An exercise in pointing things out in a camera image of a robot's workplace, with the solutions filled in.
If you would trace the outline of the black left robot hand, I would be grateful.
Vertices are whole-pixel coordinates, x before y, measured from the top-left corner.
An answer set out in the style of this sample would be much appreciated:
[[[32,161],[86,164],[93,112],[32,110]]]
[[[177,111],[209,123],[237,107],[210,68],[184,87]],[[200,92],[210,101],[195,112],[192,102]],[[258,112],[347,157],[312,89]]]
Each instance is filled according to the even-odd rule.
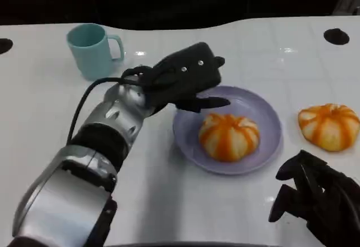
[[[220,97],[199,98],[197,94],[217,86],[221,81],[219,68],[225,59],[219,56],[207,60],[191,60],[187,66],[180,59],[167,57],[158,62],[150,72],[150,84],[143,89],[145,104],[159,111],[167,104],[191,112],[227,106],[228,100]]]

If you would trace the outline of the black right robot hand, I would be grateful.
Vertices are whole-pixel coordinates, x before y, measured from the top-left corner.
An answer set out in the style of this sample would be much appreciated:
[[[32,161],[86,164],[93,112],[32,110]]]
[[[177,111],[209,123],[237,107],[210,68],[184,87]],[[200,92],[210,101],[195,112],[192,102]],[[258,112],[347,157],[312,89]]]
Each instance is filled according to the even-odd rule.
[[[301,150],[279,168],[282,185],[272,205],[269,222],[284,213],[302,218],[324,246],[359,246],[359,185],[324,160]]]

